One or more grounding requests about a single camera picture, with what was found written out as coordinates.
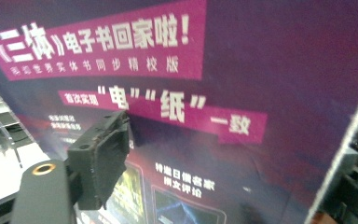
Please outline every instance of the exclamation mark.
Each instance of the exclamation mark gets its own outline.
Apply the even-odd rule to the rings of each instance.
[[[188,44],[188,15],[182,15],[182,43],[184,45]]]

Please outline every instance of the dark purple background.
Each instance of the dark purple background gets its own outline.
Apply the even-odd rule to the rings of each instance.
[[[0,31],[31,21],[48,29],[163,2],[0,1]],[[261,145],[219,145],[207,133],[132,117],[129,160],[144,169],[148,213],[150,186],[163,183],[154,168],[160,162],[214,180],[215,192],[188,199],[223,210],[227,223],[301,223],[358,106],[358,1],[208,1],[202,81],[8,82],[0,71],[0,94],[47,151],[65,147],[48,115],[73,114],[87,127],[108,113],[63,106],[57,91],[102,84],[201,94],[207,105],[268,114]]]

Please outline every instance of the poster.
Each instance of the poster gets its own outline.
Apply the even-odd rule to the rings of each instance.
[[[0,2],[0,95],[52,158],[128,111],[85,223],[303,223],[358,106],[358,2]]]

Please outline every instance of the pink banner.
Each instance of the pink banner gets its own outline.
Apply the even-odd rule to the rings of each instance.
[[[9,80],[132,76],[201,79],[205,0],[182,1],[45,30],[0,33]]]
[[[131,88],[131,94],[126,94],[118,86],[108,90],[100,86],[98,91],[59,91],[65,105],[125,109],[136,116],[217,134],[221,144],[262,143],[266,113],[207,106],[206,97],[195,94],[185,103],[185,94],[180,91],[164,90],[159,98],[155,90],[143,93],[145,96]]]

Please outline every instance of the gold ring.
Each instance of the gold ring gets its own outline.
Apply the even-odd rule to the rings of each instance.
[[[34,168],[32,171],[33,175],[46,175],[53,171],[56,168],[56,165],[53,163],[45,163],[42,165],[39,165],[38,167]]]

